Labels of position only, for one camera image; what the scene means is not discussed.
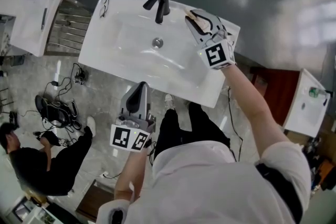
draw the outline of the black pants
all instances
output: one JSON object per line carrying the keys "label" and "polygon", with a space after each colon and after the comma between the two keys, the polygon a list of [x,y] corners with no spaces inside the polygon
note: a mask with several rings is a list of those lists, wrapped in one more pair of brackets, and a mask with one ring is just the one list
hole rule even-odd
{"label": "black pants", "polygon": [[75,178],[92,143],[90,135],[78,138],[70,147],[64,148],[51,159],[49,173],[55,177],[52,196],[67,195],[75,183]]}
{"label": "black pants", "polygon": [[175,110],[167,110],[161,123],[154,158],[168,148],[197,141],[218,141],[230,148],[230,139],[209,119],[199,104],[191,103],[189,105],[189,116],[192,127],[191,132],[180,129],[179,119]]}

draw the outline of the white shirt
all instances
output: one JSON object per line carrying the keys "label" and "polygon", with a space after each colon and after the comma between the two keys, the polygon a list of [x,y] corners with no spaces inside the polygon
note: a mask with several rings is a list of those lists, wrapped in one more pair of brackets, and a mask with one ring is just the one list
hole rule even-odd
{"label": "white shirt", "polygon": [[[308,208],[310,173],[298,145],[280,142],[261,159],[292,182],[303,211]],[[97,224],[110,224],[122,210],[122,223],[294,223],[291,213],[253,164],[236,163],[228,147],[201,141],[169,148],[153,164],[153,188],[130,205],[108,202],[99,209]]]}

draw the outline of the black faucet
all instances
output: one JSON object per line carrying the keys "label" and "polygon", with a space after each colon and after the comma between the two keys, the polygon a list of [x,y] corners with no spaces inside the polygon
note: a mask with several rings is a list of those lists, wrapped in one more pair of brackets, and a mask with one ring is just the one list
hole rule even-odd
{"label": "black faucet", "polygon": [[[143,7],[147,10],[151,10],[157,0],[148,0]],[[159,7],[157,8],[155,22],[161,24],[163,21],[163,16],[168,15],[170,12],[169,9],[169,0],[159,0]]]}

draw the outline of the marble floor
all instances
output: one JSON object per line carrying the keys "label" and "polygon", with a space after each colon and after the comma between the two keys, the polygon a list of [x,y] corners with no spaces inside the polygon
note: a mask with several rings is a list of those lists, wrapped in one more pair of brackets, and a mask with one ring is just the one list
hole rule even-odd
{"label": "marble floor", "polygon": [[[16,133],[23,147],[41,148],[40,143],[33,135],[34,131],[44,130],[41,117],[36,112],[28,111],[36,110],[34,102],[35,96],[43,93],[49,81],[53,81],[58,77],[58,81],[62,82],[64,78],[69,77],[73,64],[77,61],[78,58],[75,57],[26,56],[25,62],[21,66],[10,67],[7,63],[3,65],[3,70],[8,71],[9,76],[0,80],[0,89],[9,87],[9,93],[7,94],[7,91],[4,91],[0,94],[2,99],[8,95],[8,98],[14,101],[12,105],[4,107],[4,111],[16,110],[18,112],[20,128]],[[71,90],[62,95],[61,100],[64,102],[75,100],[79,110],[79,121],[83,126],[86,125],[87,116],[92,115],[96,120],[97,135],[93,139],[92,147],[76,177],[73,187],[74,193],[68,196],[54,198],[55,202],[61,204],[72,213],[75,212],[94,179],[110,187],[113,187],[116,183],[116,179],[100,178],[99,175],[104,171],[107,171],[109,176],[117,175],[121,172],[126,162],[128,156],[126,151],[119,150],[117,156],[112,155],[112,147],[109,145],[110,126],[114,123],[118,115],[122,96],[134,85],[131,81],[87,66],[81,66],[88,72],[88,80],[83,86],[72,83]],[[245,71],[248,70],[246,66],[241,66],[241,68]],[[68,79],[65,79],[63,86],[66,83],[68,83]],[[46,89],[46,94],[55,97],[59,89],[49,84]],[[154,140],[157,140],[158,130],[165,113],[164,95],[165,93],[163,92],[152,90],[151,112],[156,116],[158,124],[156,132],[153,134]],[[179,115],[180,127],[185,130],[191,130],[188,112],[183,104],[183,100],[175,98],[175,105]],[[240,160],[243,162],[255,162],[259,157],[250,125],[233,98],[231,107],[235,129],[244,139]],[[224,133],[231,138],[232,149],[236,156],[238,156],[239,139],[235,135],[230,121],[226,84],[223,86],[216,107],[214,109],[203,107],[203,109],[207,112],[211,120],[220,126]],[[2,122],[8,121],[7,114],[1,114],[1,116]],[[69,139],[64,129],[58,129],[57,135]],[[70,135],[72,138],[78,136],[76,133]],[[53,156],[56,156],[60,150],[60,147],[53,147]],[[148,161],[143,189],[149,189],[151,182],[151,165]]]}

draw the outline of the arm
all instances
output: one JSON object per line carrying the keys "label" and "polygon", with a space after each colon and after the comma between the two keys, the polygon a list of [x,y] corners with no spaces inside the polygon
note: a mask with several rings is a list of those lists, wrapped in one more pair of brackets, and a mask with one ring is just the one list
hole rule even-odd
{"label": "arm", "polygon": [[41,137],[40,143],[44,146],[41,151],[47,154],[47,172],[50,171],[51,166],[51,145],[45,137]]}
{"label": "arm", "polygon": [[133,191],[129,187],[130,183],[134,185],[134,200],[139,198],[145,175],[147,151],[147,148],[144,148],[141,152],[131,152],[128,156],[126,164],[115,185],[115,200],[131,200]]}
{"label": "arm", "polygon": [[223,68],[222,72],[242,111],[249,120],[259,156],[270,145],[289,141],[272,117],[261,94],[236,66]]}

